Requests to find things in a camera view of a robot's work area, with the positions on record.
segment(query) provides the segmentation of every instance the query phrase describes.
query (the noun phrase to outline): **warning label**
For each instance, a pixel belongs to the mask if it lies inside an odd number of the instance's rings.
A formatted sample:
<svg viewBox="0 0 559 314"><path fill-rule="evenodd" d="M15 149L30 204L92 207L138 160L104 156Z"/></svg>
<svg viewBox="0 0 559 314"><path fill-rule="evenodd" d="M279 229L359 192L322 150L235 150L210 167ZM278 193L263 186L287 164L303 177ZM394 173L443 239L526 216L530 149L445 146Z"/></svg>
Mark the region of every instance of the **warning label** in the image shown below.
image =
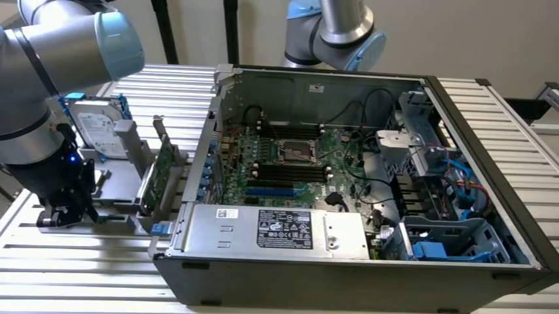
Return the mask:
<svg viewBox="0 0 559 314"><path fill-rule="evenodd" d="M312 250L311 213L259 211L256 244L271 249Z"/></svg>

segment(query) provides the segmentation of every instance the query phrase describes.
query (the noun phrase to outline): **blue cable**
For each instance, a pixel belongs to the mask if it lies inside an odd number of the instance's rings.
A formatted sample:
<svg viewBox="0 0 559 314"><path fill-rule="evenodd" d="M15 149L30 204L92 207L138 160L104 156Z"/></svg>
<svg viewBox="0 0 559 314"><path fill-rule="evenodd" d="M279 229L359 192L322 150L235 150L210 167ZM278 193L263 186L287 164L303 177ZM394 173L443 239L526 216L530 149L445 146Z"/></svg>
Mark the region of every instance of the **blue cable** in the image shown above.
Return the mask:
<svg viewBox="0 0 559 314"><path fill-rule="evenodd" d="M446 163L450 163L454 167L459 168L465 172L469 179L471 179L473 170L470 168L465 167L459 162L455 162L454 160L449 160L449 158L445 158L442 161Z"/></svg>
<svg viewBox="0 0 559 314"><path fill-rule="evenodd" d="M462 212L461 220L466 220L466 218L467 218L467 216L469 216L469 213L470 213L470 210L469 210L469 209L466 209L466 210Z"/></svg>

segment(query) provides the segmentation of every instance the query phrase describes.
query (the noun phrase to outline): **aluminum extrusion table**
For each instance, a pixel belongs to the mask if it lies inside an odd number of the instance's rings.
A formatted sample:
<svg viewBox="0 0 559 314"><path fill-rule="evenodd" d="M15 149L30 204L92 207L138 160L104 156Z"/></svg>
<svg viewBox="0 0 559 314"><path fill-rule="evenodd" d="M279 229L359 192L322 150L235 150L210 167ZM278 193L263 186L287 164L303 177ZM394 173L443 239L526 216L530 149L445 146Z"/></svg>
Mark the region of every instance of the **aluminum extrusion table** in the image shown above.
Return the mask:
<svg viewBox="0 0 559 314"><path fill-rule="evenodd" d="M559 249L555 155L491 87L474 80L441 81ZM142 73L108 84L100 95L127 95L140 136L150 141L156 140L151 116L163 114L172 141L192 154L212 84L211 67L148 65ZM178 303L148 258L150 237L42 234L35 227L42 211L36 205L36 197L23 191L0 220L0 313L318 313L186 307ZM521 313L559 313L559 285L534 296L506 296L475 311Z"/></svg>

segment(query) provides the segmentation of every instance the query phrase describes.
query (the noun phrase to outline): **sticker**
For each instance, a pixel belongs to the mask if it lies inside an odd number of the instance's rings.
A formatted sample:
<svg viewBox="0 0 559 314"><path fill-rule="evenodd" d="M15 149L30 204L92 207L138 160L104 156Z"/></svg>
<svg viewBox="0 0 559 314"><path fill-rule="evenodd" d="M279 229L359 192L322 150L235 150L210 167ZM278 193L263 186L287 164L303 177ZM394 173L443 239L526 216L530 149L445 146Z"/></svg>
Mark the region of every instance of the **sticker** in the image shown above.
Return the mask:
<svg viewBox="0 0 559 314"><path fill-rule="evenodd" d="M311 93L323 93L324 92L324 86L323 85L310 85L308 91Z"/></svg>
<svg viewBox="0 0 559 314"><path fill-rule="evenodd" d="M115 134L115 123L103 114L79 113L84 136L95 150L108 158L126 159L126 150L119 136Z"/></svg>
<svg viewBox="0 0 559 314"><path fill-rule="evenodd" d="M268 249L312 250L308 211L259 211L256 244Z"/></svg>
<svg viewBox="0 0 559 314"><path fill-rule="evenodd" d="M218 209L216 218L239 218L239 210L235 208Z"/></svg>

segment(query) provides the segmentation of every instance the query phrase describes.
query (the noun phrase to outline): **wire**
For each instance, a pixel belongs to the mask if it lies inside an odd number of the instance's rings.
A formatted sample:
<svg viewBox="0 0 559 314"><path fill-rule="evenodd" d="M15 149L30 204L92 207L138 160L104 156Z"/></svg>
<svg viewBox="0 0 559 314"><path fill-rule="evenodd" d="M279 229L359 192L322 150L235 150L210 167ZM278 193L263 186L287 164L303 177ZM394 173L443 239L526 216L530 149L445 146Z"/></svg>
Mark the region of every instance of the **wire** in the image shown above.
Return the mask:
<svg viewBox="0 0 559 314"><path fill-rule="evenodd" d="M380 203L384 203L386 201L395 201L395 199L394 198L387 198L386 200L382 200L382 201L364 201L363 200L363 198L360 197L360 194L363 193L363 190L364 190L366 188L362 188L360 190L359 190L359 192L358 192L358 196L355 197L363 204L367 204L367 205L376 205L376 204L380 204Z"/></svg>
<svg viewBox="0 0 559 314"><path fill-rule="evenodd" d="M370 98L371 98L371 96L372 96L375 93L378 93L378 92L386 92L386 93L391 96L391 101L392 101L392 112L391 112L391 115L392 115L392 114L396 112L396 98L394 97L392 92L391 92L390 90L387 90L386 88L376 88L376 89L374 89L374 90L371 90L371 91L368 92L368 94L367 94L367 96L366 96L366 100L364 100L364 102L363 102L363 112L366 112L368 99L370 99Z"/></svg>
<svg viewBox="0 0 559 314"><path fill-rule="evenodd" d="M457 184L459 186L465 186L465 182L457 182ZM483 186L481 186L478 184L471 184L471 186L473 186L473 188L481 190L483 192L483 194L486 195L486 204L485 204L485 206L482 208L482 210L486 210L489 208L489 206L490 206L490 193L489 193L487 189Z"/></svg>
<svg viewBox="0 0 559 314"><path fill-rule="evenodd" d="M470 179L473 177L473 170L467 167L465 167L459 162L455 162L454 160L443 159L443 162L449 163L449 166L454 166L455 168L461 169L465 172L466 177Z"/></svg>
<svg viewBox="0 0 559 314"><path fill-rule="evenodd" d="M334 118L331 118L328 121L326 121L324 124L330 124L335 119L340 118L342 114L350 109L350 106L352 104L360 105L360 108L362 108L360 121L362 121L362 123L366 123L367 122L367 118L366 118L366 106L364 106L364 104L359 100L352 100L346 105L346 107L342 109L340 113L338 113L334 116Z"/></svg>
<svg viewBox="0 0 559 314"><path fill-rule="evenodd" d="M250 105L250 106L244 109L244 112L243 112L242 125L246 125L246 123L247 123L247 114L248 114L248 112L251 111L251 109L254 109L254 108L258 108L258 109L260 110L260 112L263 111L263 109L262 109L260 105L258 105L258 104Z"/></svg>
<svg viewBox="0 0 559 314"><path fill-rule="evenodd" d="M354 141L350 145L348 145L348 149L346 149L346 153L343 154L343 159L346 160L346 157L348 155L350 150L352 149L352 147L355 146L356 143L362 142L362 141L367 141L368 139L374 138L375 135L370 135L356 141ZM391 184L388 182L386 182L384 180L380 179L375 179L375 178L367 178L367 177L362 177L360 175L356 175L354 172L351 172L348 165L346 164L346 162L343 163L343 167L346 172L356 179L362 179L362 180L367 180L367 181L375 181L375 182L380 182L384 183L386 185L391 186Z"/></svg>

